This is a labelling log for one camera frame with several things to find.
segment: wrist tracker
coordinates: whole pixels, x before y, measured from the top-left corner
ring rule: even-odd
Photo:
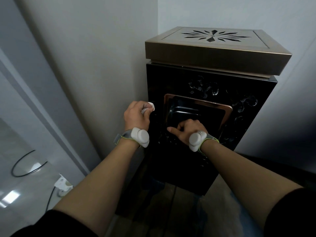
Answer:
[[[216,139],[215,137],[211,136],[210,134],[207,134],[204,131],[198,131],[196,133],[191,134],[190,138],[189,138],[189,148],[190,150],[192,150],[193,152],[200,152],[202,155],[204,155],[202,153],[202,151],[200,150],[201,145],[203,144],[203,142],[207,139],[212,139],[212,140],[216,140],[218,143],[218,139]]]
[[[125,131],[123,134],[118,134],[114,139],[114,144],[118,144],[121,138],[135,140],[142,147],[146,148],[149,144],[149,135],[146,130],[134,127],[131,130]]]

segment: starburst pattern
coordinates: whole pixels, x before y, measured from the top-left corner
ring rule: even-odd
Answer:
[[[206,41],[208,42],[213,42],[216,40],[220,40],[223,42],[226,42],[227,40],[241,42],[241,40],[245,38],[249,38],[249,37],[238,35],[238,32],[226,32],[226,31],[218,32],[217,30],[212,30],[211,32],[205,31],[205,30],[204,31],[193,30],[193,32],[189,31],[182,34],[186,35],[186,37],[184,38],[199,38],[199,40],[206,39]]]

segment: white wall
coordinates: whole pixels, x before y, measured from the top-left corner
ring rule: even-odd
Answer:
[[[159,33],[176,26],[263,29],[293,53],[236,151],[316,173],[315,141],[306,142],[316,132],[315,8],[316,0],[158,0]]]
[[[157,35],[157,0],[16,2],[105,157],[128,104],[148,98],[144,42]]]

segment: forearm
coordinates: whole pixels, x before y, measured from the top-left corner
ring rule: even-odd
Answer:
[[[214,140],[206,140],[201,151],[262,228],[272,207],[287,193],[301,187]]]
[[[132,155],[139,147],[121,139],[113,151],[55,207],[104,236],[115,212]]]

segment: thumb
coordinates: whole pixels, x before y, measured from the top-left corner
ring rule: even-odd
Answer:
[[[179,131],[177,128],[175,127],[167,127],[167,131],[169,131],[171,134],[174,134],[176,137],[179,138],[179,135],[181,134],[182,131]]]
[[[147,110],[145,110],[145,112],[144,112],[145,120],[149,120],[149,116],[150,116],[151,112],[153,112],[153,111],[154,111],[153,108],[148,108]]]

